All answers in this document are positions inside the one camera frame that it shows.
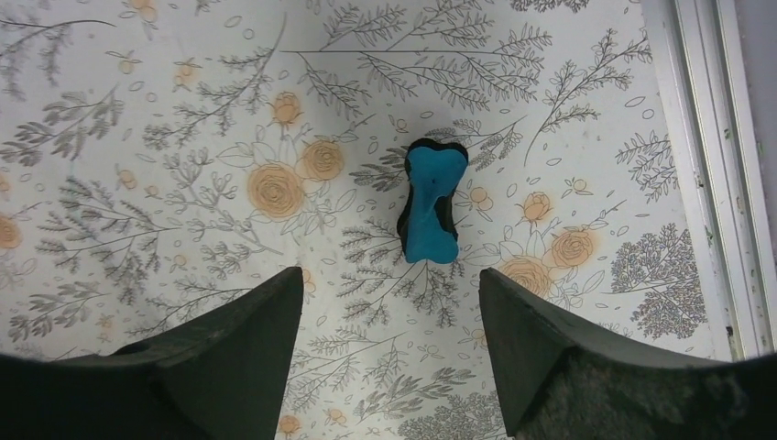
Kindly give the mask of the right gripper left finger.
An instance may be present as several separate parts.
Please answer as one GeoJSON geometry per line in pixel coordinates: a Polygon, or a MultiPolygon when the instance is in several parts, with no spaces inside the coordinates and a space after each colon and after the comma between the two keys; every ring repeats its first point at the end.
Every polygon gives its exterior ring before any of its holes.
{"type": "Polygon", "coordinates": [[[289,267],[108,356],[1,358],[4,439],[271,439],[303,306],[289,267]]]}

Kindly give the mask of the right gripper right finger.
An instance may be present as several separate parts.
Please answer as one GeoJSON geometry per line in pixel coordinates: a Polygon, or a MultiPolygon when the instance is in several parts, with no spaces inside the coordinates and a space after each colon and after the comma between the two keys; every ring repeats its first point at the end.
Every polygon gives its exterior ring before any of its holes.
{"type": "Polygon", "coordinates": [[[776,357],[721,362],[619,335],[495,269],[479,303],[516,439],[773,439],[776,357]]]}

